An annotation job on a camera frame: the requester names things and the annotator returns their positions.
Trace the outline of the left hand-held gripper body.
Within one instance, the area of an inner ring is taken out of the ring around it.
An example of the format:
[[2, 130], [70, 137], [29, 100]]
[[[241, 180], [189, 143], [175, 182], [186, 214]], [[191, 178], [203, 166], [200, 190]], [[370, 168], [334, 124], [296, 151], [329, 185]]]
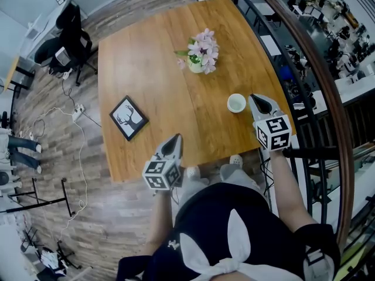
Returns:
[[181, 156], [175, 153], [163, 155], [160, 150], [155, 152], [145, 163], [142, 177], [151, 190], [167, 191], [180, 187], [183, 174]]

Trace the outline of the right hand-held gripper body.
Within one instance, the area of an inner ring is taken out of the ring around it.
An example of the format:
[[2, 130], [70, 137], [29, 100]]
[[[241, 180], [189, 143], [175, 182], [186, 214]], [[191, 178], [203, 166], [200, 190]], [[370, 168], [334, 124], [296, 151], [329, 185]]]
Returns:
[[255, 135], [268, 151], [288, 148], [291, 144], [292, 126], [288, 115], [280, 110], [270, 114], [253, 111]]

